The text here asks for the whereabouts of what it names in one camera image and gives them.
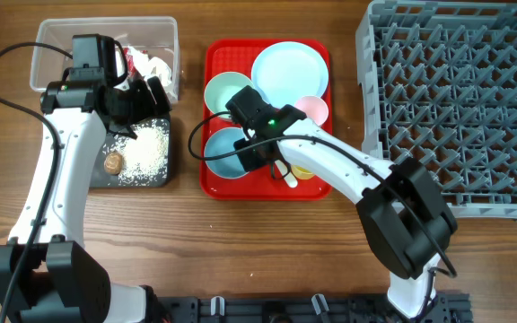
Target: light blue plate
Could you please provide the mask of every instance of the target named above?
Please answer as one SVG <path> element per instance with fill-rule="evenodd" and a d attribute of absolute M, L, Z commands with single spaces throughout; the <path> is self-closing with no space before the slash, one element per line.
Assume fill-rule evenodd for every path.
<path fill-rule="evenodd" d="M 205 157 L 233 152 L 234 142 L 242 138 L 244 138 L 244 133 L 237 127 L 227 127 L 217 131 L 206 142 Z M 206 166 L 216 176 L 223 179 L 239 179 L 247 175 L 236 155 L 217 161 L 206 161 Z"/>
<path fill-rule="evenodd" d="M 301 97 L 321 97 L 329 86 L 329 68 L 310 46 L 283 41 L 258 54 L 250 78 L 266 103 L 294 105 Z"/>

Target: yellow cup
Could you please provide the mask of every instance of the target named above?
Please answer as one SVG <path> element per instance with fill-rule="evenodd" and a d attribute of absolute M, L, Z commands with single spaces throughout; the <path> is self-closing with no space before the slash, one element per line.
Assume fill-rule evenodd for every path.
<path fill-rule="evenodd" d="M 291 172 L 298 179 L 312 179 L 314 177 L 314 174 L 308 170 L 294 165 L 291 165 Z"/>

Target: black base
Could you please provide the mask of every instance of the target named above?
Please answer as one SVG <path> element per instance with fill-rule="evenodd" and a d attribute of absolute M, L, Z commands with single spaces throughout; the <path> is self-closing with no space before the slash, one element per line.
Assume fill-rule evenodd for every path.
<path fill-rule="evenodd" d="M 328 320 L 317 316 L 311 299 L 225 300 L 224 316 L 211 316 L 211 301 L 194 297 L 160 298 L 171 312 L 172 323 L 270 323 L 288 319 L 272 319 L 270 309 L 284 309 L 289 323 L 402 323 L 403 319 L 389 304 L 384 294 L 356 295 L 348 299 L 327 299 Z M 472 323 L 467 294 L 439 292 L 434 307 L 419 320 L 421 323 Z"/>

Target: plate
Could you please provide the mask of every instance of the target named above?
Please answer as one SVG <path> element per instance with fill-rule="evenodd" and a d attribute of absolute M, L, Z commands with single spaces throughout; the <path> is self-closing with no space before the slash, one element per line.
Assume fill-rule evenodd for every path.
<path fill-rule="evenodd" d="M 257 56 L 250 78 L 265 102 L 282 108 L 304 96 L 321 97 L 329 85 L 329 69 L 313 48 L 284 41 Z"/>

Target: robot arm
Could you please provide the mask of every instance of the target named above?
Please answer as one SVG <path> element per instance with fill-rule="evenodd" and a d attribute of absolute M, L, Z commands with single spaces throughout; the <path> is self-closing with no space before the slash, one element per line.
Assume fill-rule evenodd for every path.
<path fill-rule="evenodd" d="M 407 318 L 419 315 L 431 290 L 429 284 L 434 283 L 429 282 L 429 270 L 440 256 L 418 229 L 416 220 L 433 234 L 442 249 L 448 247 L 457 229 L 456 220 L 425 167 L 414 159 L 395 165 L 361 153 L 326 133 L 296 108 L 274 109 L 250 87 L 237 93 L 227 103 L 227 109 L 235 123 L 254 133 L 249 141 L 235 144 L 237 148 L 284 136 L 304 136 L 257 146 L 254 153 L 239 153 L 239 159 L 247 171 L 268 160 L 285 160 L 311 171 L 348 197 L 356 205 L 372 252 L 390 270 L 390 303 Z M 346 154 L 368 166 L 389 189 L 409 200 L 419 219 L 411 218 L 407 210 L 396 212 L 390 191 Z M 434 288 L 429 296 L 435 296 Z"/>
<path fill-rule="evenodd" d="M 294 122 L 284 132 L 285 135 L 308 135 L 323 139 L 332 143 L 356 159 L 374 169 L 383 179 L 386 179 L 392 170 L 392 161 L 379 160 L 329 135 L 314 121 L 309 118 Z M 287 162 L 300 166 L 316 174 L 319 178 L 329 183 L 333 188 L 348 197 L 354 204 L 363 199 L 363 192 L 379 186 L 377 179 L 369 176 L 360 167 L 353 164 L 344 155 L 337 153 L 332 148 L 323 144 L 315 144 L 307 140 L 284 140 L 278 142 L 278 149 Z M 422 274 L 414 279 L 400 278 L 390 273 L 390 288 L 388 290 L 389 302 L 405 317 L 412 319 L 416 317 L 424 306 L 424 299 L 429 291 L 428 270 L 436 266 L 440 256 L 435 254 L 422 269 Z M 430 299 L 435 296 L 433 288 Z"/>
<path fill-rule="evenodd" d="M 109 275 L 83 248 L 83 214 L 92 167 L 110 127 L 126 128 L 167 113 L 170 104 L 158 80 L 137 80 L 128 92 L 115 66 L 116 42 L 100 35 L 75 36 L 70 80 L 50 83 L 41 96 L 41 110 L 59 135 L 60 152 L 43 221 L 33 245 L 31 234 L 53 159 L 46 127 L 35 175 L 22 214 L 7 245 L 0 246 L 0 302 L 15 272 L 20 283 L 6 316 L 13 322 L 161 322 L 162 307 L 150 287 L 113 284 Z M 18 256 L 27 253 L 25 266 Z M 47 272 L 34 271 L 45 261 Z"/>

